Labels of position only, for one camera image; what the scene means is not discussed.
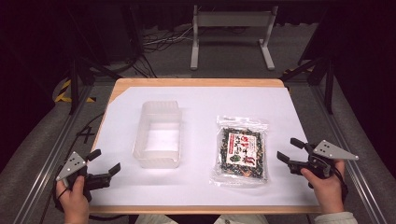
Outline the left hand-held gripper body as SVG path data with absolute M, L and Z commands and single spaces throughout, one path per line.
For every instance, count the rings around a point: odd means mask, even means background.
M 83 195 L 90 202 L 92 200 L 91 191 L 95 189 L 108 188 L 110 186 L 111 176 L 107 173 L 92 175 L 87 172 L 88 161 L 86 157 L 81 157 L 74 151 L 65 161 L 64 166 L 56 177 L 57 181 L 63 181 L 64 185 L 71 189 L 78 176 L 85 178 Z

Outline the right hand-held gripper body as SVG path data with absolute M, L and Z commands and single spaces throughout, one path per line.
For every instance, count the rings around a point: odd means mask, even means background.
M 312 147 L 308 143 L 304 150 L 308 153 L 307 161 L 291 161 L 287 164 L 292 174 L 301 175 L 301 169 L 306 168 L 321 179 L 329 178 L 335 173 L 335 160 L 357 161 L 359 157 L 342 148 L 322 140 Z

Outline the clear snack packet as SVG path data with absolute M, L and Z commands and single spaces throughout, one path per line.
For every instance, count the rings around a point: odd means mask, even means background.
M 217 186 L 255 188 L 268 180 L 268 124 L 243 117 L 217 118 L 217 157 L 210 181 Z

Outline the translucent plastic container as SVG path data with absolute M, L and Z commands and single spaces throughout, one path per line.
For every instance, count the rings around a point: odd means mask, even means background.
M 133 155 L 146 169 L 175 169 L 180 162 L 182 113 L 176 101 L 143 103 Z

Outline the person's left hand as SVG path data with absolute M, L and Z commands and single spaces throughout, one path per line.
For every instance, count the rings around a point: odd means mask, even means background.
M 88 224 L 89 203 L 83 195 L 85 179 L 78 176 L 72 189 L 68 189 L 63 181 L 56 184 L 56 197 L 64 209 L 64 224 Z

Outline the person's right hand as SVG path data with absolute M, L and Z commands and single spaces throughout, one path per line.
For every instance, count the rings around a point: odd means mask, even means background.
M 336 175 L 321 179 L 306 168 L 301 169 L 301 174 L 313 186 L 322 215 L 345 211 L 342 200 L 342 183 Z

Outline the yellow black floor tape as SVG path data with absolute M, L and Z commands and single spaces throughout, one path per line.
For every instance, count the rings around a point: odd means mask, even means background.
M 71 79 L 67 78 L 64 81 L 64 84 L 62 85 L 58 95 L 55 97 L 55 102 L 65 102 L 65 103 L 71 103 L 72 98 L 71 97 L 66 97 L 66 92 L 68 88 L 71 86 Z

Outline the person's pale sleeve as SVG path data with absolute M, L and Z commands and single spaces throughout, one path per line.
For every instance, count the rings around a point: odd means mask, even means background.
M 358 224 L 358 221 L 352 213 L 340 212 L 320 215 L 315 218 L 315 224 Z

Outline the black tripod stand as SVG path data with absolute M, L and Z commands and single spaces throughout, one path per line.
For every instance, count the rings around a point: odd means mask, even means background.
M 286 82 L 287 80 L 300 75 L 302 72 L 310 68 L 312 68 L 312 72 L 307 78 L 307 83 L 310 86 L 317 86 L 321 80 L 326 77 L 324 105 L 327 112 L 332 115 L 332 90 L 334 72 L 331 58 L 319 57 L 315 60 L 311 60 L 293 70 L 289 70 L 289 72 L 285 72 L 279 79 L 283 82 Z
M 84 86 L 93 85 L 94 73 L 90 70 L 91 67 L 114 80 L 120 79 L 120 75 L 91 60 L 81 51 L 81 33 L 67 2 L 63 4 L 63 9 L 65 10 L 64 22 L 68 25 L 66 33 L 69 35 L 64 43 L 70 60 L 69 78 L 71 80 L 72 100 L 70 115 L 74 115 L 80 105 L 86 101 L 78 91 L 78 83 L 81 81 Z

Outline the white paper sheet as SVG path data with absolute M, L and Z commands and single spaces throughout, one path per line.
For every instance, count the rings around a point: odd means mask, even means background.
M 133 155 L 142 105 L 176 101 L 182 111 L 181 160 L 176 169 L 143 169 Z M 209 178 L 216 161 L 217 119 L 261 119 L 268 123 L 266 155 L 269 180 L 258 188 L 218 187 Z M 284 88 L 134 87 L 107 107 L 97 136 L 102 154 L 88 168 L 103 173 L 118 163 L 121 170 L 106 189 L 92 194 L 93 206 L 266 206 L 316 205 L 306 180 L 290 173 L 278 152 L 304 161 L 292 137 L 305 134 L 289 92 Z

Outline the person's pale clothing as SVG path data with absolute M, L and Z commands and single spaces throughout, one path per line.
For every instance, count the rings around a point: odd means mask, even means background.
M 269 224 L 262 215 L 138 215 L 129 224 Z

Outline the white metal stand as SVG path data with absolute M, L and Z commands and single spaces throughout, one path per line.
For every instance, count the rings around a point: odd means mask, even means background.
M 268 49 L 269 39 L 275 25 L 278 6 L 264 11 L 200 11 L 198 6 L 193 8 L 192 30 L 193 39 L 191 47 L 192 71 L 198 69 L 200 27 L 263 27 L 265 32 L 258 41 L 267 69 L 273 71 L 275 64 Z

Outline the aluminium rail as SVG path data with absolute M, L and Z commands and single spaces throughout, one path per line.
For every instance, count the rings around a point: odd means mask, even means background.
M 327 122 L 330 125 L 332 130 L 332 134 L 336 139 L 336 143 L 339 147 L 349 151 L 349 145 L 345 137 L 343 136 L 340 127 L 333 115 L 328 111 L 324 100 L 324 93 L 321 91 L 320 87 L 312 86 L 311 87 L 312 94 L 315 96 L 322 113 L 324 114 Z M 367 179 L 361 172 L 359 165 L 355 161 L 347 161 L 346 162 L 347 173 L 349 174 L 351 181 L 354 184 L 354 189 L 360 196 L 361 202 L 363 203 L 368 216 L 370 217 L 373 224 L 388 224 L 386 221 L 374 194 L 369 188 Z
M 21 153 L 16 158 L 18 172 L 12 189 L 20 197 L 15 200 L 17 215 L 11 224 L 28 224 L 34 215 L 41 197 L 51 195 L 54 174 L 60 157 L 65 153 L 65 145 L 78 115 L 92 91 L 92 86 L 81 88 L 77 108 L 73 113 L 71 104 L 56 103 L 33 132 L 21 145 Z

